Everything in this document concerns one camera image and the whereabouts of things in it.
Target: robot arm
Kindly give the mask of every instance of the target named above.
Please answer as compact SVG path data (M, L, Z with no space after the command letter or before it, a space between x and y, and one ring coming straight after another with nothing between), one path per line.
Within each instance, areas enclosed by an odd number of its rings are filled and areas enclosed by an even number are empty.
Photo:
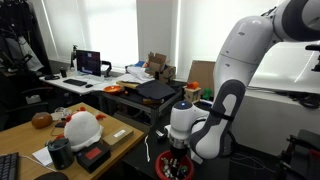
M189 142L191 150L201 158L221 155L246 87L266 52L282 41L320 40L319 9L320 0L288 0L264 16L241 19L216 61L214 103L210 112L201 112L186 102L173 107L169 135L173 149L186 148ZM201 114L205 119L197 119Z

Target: computer monitor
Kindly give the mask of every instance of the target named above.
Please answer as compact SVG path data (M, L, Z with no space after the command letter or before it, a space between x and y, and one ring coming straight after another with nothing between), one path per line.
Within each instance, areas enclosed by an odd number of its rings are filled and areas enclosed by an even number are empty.
M101 76L100 52L76 50L77 70L84 74Z

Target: black box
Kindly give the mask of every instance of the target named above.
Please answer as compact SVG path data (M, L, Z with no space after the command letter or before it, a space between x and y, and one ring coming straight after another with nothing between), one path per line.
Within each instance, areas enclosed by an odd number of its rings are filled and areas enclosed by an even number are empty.
M99 142L93 143L76 153L77 162L86 171L92 173L111 156L110 149Z

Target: black keyboard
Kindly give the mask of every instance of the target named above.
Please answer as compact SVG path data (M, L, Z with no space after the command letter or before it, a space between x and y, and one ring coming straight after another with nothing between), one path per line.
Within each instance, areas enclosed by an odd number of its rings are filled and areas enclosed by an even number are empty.
M67 79L67 80L64 80L63 82L68 83L68 84L72 84L72 85L76 85L76 86L83 86L83 85L87 84L87 82L85 82L85 81L79 81L79 80L75 80L75 79Z
M15 180L18 179L19 153L0 156L0 179Z

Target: black mug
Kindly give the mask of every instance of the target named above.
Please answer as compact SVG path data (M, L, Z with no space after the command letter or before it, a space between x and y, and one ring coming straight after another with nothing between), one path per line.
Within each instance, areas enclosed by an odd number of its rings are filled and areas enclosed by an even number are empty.
M66 71L66 69L64 67L60 68L60 73L61 73L62 77L67 77L67 71Z

